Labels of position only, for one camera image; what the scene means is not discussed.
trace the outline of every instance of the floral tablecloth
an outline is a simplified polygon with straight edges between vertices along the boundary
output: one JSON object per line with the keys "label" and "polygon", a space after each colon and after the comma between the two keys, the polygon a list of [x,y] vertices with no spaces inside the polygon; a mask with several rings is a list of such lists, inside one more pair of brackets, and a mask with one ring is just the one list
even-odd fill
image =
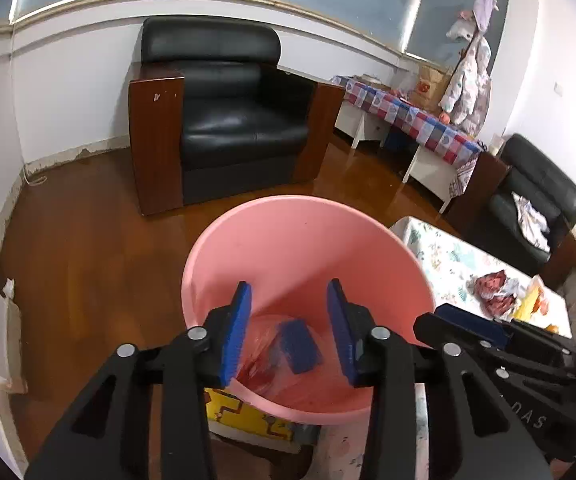
{"label": "floral tablecloth", "polygon": [[[417,464],[415,480],[428,480],[430,442],[424,384],[415,384]],[[323,426],[304,480],[358,480],[370,416],[339,426]]]}
{"label": "floral tablecloth", "polygon": [[[503,269],[508,278],[517,278],[526,287],[532,276],[526,276],[514,267],[490,254],[437,229],[417,218],[405,217],[394,224],[394,232],[417,257],[433,289],[434,304],[450,303],[478,316],[491,319],[472,293],[474,279]],[[559,334],[572,337],[570,320],[564,299],[547,289],[550,302],[548,314],[535,314],[530,323],[546,328],[549,324],[559,327]]]}

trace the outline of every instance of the table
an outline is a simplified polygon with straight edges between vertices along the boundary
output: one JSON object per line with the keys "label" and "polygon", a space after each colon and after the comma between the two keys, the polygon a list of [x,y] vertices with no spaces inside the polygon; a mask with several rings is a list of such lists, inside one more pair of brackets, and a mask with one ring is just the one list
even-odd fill
{"label": "table", "polygon": [[395,128],[402,130],[455,169],[481,151],[466,134],[388,92],[343,76],[335,76],[332,83],[345,87],[345,101],[391,124],[390,131]]}
{"label": "table", "polygon": [[[417,218],[405,217],[394,224],[394,232],[415,254],[433,289],[434,304],[451,303],[473,314],[490,319],[472,294],[468,282],[489,272],[505,270],[509,278],[526,286],[530,277],[493,256],[437,229]],[[559,326],[559,333],[572,337],[566,303],[547,289],[550,301],[547,316],[533,316],[530,323],[544,328]],[[425,388],[415,384],[417,408],[417,469],[415,480],[427,480],[429,443]],[[321,428],[307,480],[358,480],[368,434],[369,416],[340,426]]]}
{"label": "table", "polygon": [[[419,146],[405,172],[437,195],[446,211],[453,193],[458,168],[481,152],[479,145],[466,134],[443,124],[431,114],[394,95],[352,78],[335,76],[333,83],[345,86],[344,102],[335,126],[354,137],[353,149],[360,140],[377,139],[385,148],[395,144],[399,132],[414,139]],[[384,125],[390,124],[386,131]]]}
{"label": "table", "polygon": [[[435,306],[450,303],[477,316],[491,319],[472,294],[473,279],[503,269],[508,278],[519,279],[520,285],[525,288],[532,278],[417,218],[402,218],[390,230],[417,257],[433,289]],[[550,303],[548,314],[533,315],[529,322],[540,328],[546,328],[552,323],[559,327],[560,335],[572,338],[566,301],[549,288],[546,289],[546,297]]]}

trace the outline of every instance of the hanging clothes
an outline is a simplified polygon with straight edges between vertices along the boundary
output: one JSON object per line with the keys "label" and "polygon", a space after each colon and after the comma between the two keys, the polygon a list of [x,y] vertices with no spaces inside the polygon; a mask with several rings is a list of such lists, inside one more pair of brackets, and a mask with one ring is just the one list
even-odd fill
{"label": "hanging clothes", "polygon": [[[497,0],[475,0],[473,10],[465,10],[450,28],[449,38],[468,38],[471,27],[475,34],[466,56],[457,65],[439,106],[450,116],[450,122],[476,137],[481,130],[490,104],[492,82],[488,75],[491,50],[484,32],[488,30],[490,15],[497,8]],[[465,27],[462,22],[470,22]]]}

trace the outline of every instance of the pink bucket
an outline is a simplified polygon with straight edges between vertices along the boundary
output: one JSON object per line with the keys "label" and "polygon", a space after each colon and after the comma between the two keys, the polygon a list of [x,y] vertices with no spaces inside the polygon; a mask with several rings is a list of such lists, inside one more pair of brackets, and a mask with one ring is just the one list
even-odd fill
{"label": "pink bucket", "polygon": [[[268,400],[232,380],[228,390],[255,408],[304,424],[342,424],[366,416],[372,391],[354,390],[341,373],[329,325],[325,290],[339,278],[351,303],[407,341],[417,316],[434,300],[413,254],[391,231],[363,213],[330,200],[282,195],[244,203],[201,234],[188,256],[181,304],[188,327],[229,304],[237,283],[252,286],[251,325],[259,316],[303,319],[323,355],[321,373],[306,390]],[[242,360],[249,345],[248,336]]]}

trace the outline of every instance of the cardboard box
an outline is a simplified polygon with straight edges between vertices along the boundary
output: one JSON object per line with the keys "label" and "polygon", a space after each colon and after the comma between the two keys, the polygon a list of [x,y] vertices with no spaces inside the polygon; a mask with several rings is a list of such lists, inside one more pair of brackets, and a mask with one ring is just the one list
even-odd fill
{"label": "cardboard box", "polygon": [[438,114],[441,112],[439,101],[442,100],[450,83],[450,74],[439,72],[426,65],[419,65],[417,85],[410,92],[409,100],[418,108]]}
{"label": "cardboard box", "polygon": [[357,80],[361,83],[364,83],[372,88],[376,88],[377,90],[383,90],[384,92],[390,92],[390,86],[383,84],[383,83],[376,83],[373,79],[368,79],[361,75],[356,75],[353,77],[354,80]]}
{"label": "cardboard box", "polygon": [[260,412],[224,390],[206,388],[204,396],[212,433],[255,446],[299,452],[299,444],[292,442],[289,421]]}

